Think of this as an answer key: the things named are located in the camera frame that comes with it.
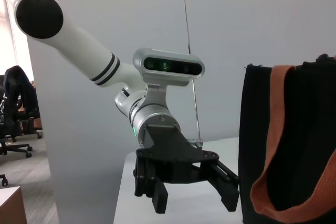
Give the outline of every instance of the white table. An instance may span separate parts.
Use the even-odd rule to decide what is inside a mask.
[[[227,138],[204,143],[204,150],[214,151],[220,161],[238,174],[238,138]],[[242,224],[240,200],[236,212],[228,212],[218,192],[209,182],[189,185],[165,184],[168,191],[166,213],[155,213],[152,199],[134,196],[133,170],[136,155],[126,157],[123,169],[114,224]]]

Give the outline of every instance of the black joint cap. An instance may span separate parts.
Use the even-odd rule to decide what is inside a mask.
[[[16,19],[27,35],[37,39],[55,36],[63,25],[63,12],[55,0],[21,0]]]

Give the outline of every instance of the window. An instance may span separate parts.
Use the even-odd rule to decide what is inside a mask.
[[[27,37],[15,23],[11,0],[0,0],[0,74],[15,65],[34,79]]]

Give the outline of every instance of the camera lens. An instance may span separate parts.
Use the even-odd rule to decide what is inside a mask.
[[[154,69],[154,62],[151,60],[148,60],[147,62],[145,62],[145,68],[152,70]]]
[[[184,62],[178,60],[166,60],[148,57],[143,63],[148,70],[182,73],[198,76],[202,72],[202,66],[197,63]]]

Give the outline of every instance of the black bag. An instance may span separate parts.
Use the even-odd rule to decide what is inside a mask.
[[[261,176],[266,158],[271,71],[252,65],[246,69],[239,133],[244,224],[283,223],[256,213],[250,198],[252,185]],[[312,195],[335,151],[336,61],[320,57],[317,62],[305,62],[289,70],[284,91],[285,125],[267,175],[268,195],[277,211],[298,206]],[[297,223],[335,224],[336,209]]]

